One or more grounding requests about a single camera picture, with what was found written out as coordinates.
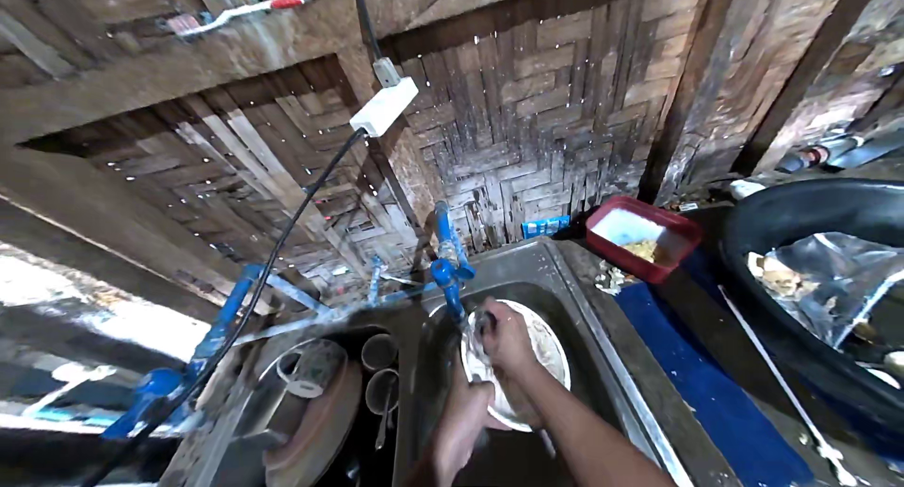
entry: spoon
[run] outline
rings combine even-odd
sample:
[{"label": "spoon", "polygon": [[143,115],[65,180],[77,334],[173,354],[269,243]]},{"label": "spoon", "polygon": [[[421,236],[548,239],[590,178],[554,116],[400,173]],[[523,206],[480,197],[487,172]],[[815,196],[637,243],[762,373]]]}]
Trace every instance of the spoon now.
[{"label": "spoon", "polygon": [[386,390],[386,402],[383,403],[383,415],[379,419],[379,432],[377,433],[377,443],[374,447],[375,450],[379,450],[383,447],[383,444],[386,443],[386,421],[390,415],[390,399],[392,399],[392,385],[395,384],[396,380],[393,377],[390,381],[390,386]]}]

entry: blue cloth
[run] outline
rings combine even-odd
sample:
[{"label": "blue cloth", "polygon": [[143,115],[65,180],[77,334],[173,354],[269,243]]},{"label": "blue cloth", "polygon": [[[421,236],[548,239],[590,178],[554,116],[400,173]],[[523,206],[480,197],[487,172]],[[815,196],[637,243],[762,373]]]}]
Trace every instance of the blue cloth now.
[{"label": "blue cloth", "polygon": [[800,455],[646,284],[627,286],[616,301],[744,485],[814,480]]}]

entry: white electrical box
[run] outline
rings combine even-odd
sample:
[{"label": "white electrical box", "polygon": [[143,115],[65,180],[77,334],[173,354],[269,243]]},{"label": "white electrical box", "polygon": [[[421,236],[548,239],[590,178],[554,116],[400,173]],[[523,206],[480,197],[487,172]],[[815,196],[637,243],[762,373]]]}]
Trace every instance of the white electrical box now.
[{"label": "white electrical box", "polygon": [[404,111],[417,95],[418,86],[411,77],[405,77],[399,84],[377,91],[349,123],[353,129],[364,128],[368,136],[378,138],[386,133],[396,118],[401,116],[401,111]]}]

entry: white plate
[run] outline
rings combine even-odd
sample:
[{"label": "white plate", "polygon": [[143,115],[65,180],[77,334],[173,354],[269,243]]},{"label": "white plate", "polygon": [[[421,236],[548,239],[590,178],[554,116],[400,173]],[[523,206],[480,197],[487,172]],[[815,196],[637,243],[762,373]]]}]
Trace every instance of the white plate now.
[{"label": "white plate", "polygon": [[[565,356],[565,350],[562,348],[559,338],[552,332],[549,324],[536,312],[517,301],[500,301],[525,317],[533,354],[546,367],[552,377],[558,379],[565,389],[571,390],[571,370],[569,369],[568,358]],[[471,312],[468,316],[470,330],[475,327],[475,319],[475,314]],[[492,417],[514,430],[532,432],[531,426],[520,419],[512,409],[502,386],[499,384],[499,380],[492,373],[492,367],[483,363],[474,349],[468,347],[467,332],[463,333],[461,338],[461,360],[462,365],[465,366],[465,375],[468,377],[468,382],[473,382],[475,379],[478,381],[491,381],[495,387],[495,401],[487,408]]]}]

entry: red container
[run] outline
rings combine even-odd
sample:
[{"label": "red container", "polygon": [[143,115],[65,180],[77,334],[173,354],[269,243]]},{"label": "red container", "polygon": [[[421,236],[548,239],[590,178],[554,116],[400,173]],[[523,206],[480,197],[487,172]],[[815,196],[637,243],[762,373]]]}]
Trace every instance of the red container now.
[{"label": "red container", "polygon": [[[642,281],[659,284],[700,243],[703,231],[681,215],[638,201],[613,197],[587,221],[587,243],[596,253]],[[656,240],[656,262],[619,245]]]}]

